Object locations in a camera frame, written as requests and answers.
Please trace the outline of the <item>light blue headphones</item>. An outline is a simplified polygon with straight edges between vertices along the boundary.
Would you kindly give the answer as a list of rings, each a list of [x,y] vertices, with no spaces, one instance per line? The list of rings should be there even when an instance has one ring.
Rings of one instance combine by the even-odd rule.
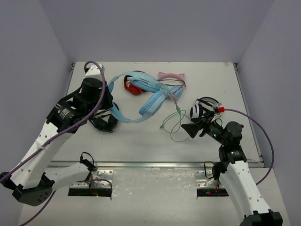
[[[161,84],[157,79],[142,71],[125,72],[122,75],[124,76],[124,89],[126,91],[135,96],[145,92],[151,92],[153,95],[140,108],[139,114],[141,118],[136,120],[125,118],[115,105],[111,107],[109,109],[110,113],[118,121],[140,123],[147,120],[160,109],[164,100],[172,93],[166,85]]]

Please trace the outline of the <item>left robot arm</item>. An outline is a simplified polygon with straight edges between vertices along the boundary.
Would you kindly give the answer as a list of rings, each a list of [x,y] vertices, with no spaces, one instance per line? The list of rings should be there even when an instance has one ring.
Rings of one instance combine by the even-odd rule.
[[[106,82],[85,78],[79,88],[56,103],[25,157],[0,175],[1,184],[12,190],[18,202],[38,206],[59,188],[91,178],[97,167],[83,157],[53,174],[45,170],[64,143],[93,118],[108,93]]]

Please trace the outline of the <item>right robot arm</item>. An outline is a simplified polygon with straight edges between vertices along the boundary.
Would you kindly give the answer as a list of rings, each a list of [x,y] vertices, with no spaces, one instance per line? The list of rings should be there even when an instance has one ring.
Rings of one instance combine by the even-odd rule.
[[[230,121],[225,127],[202,117],[199,122],[181,127],[194,138],[208,135],[220,143],[219,162],[212,168],[214,180],[219,181],[230,197],[242,226],[281,226],[283,218],[264,200],[249,169],[247,158],[240,145],[243,125]]]

